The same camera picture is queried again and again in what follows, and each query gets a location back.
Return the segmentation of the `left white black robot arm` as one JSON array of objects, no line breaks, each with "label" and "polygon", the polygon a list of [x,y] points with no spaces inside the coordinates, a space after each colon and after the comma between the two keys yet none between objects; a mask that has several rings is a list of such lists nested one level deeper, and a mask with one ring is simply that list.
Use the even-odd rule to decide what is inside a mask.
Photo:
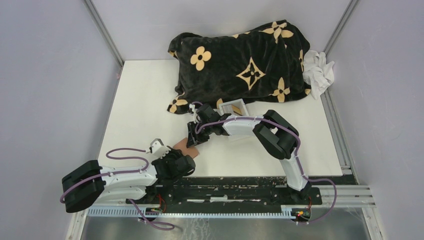
[{"label": "left white black robot arm", "polygon": [[150,204],[158,201],[158,187],[172,185],[194,173],[194,148],[174,149],[166,145],[149,147],[156,157],[152,162],[141,156],[140,166],[109,167],[89,160],[61,180],[63,194],[59,198],[67,213],[76,213],[95,203],[130,201]]}]

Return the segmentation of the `tan leather card holder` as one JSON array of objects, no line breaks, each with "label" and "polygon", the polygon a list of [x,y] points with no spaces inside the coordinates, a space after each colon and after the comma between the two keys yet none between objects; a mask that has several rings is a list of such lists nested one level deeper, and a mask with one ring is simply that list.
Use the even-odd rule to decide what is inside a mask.
[{"label": "tan leather card holder", "polygon": [[195,146],[187,147],[188,138],[185,137],[177,142],[172,148],[180,150],[184,156],[190,156],[192,159],[196,158],[200,153]]}]

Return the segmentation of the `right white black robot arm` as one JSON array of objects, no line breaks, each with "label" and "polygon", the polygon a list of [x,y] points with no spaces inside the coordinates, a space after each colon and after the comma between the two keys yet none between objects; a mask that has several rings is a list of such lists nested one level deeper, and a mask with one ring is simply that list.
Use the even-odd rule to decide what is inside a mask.
[{"label": "right white black robot arm", "polygon": [[302,204],[309,198],[307,180],[298,160],[301,144],[299,132],[274,110],[259,116],[220,114],[209,104],[189,104],[193,121],[187,124],[187,148],[205,143],[211,134],[217,136],[253,136],[265,150],[278,159],[287,178],[289,199]]}]

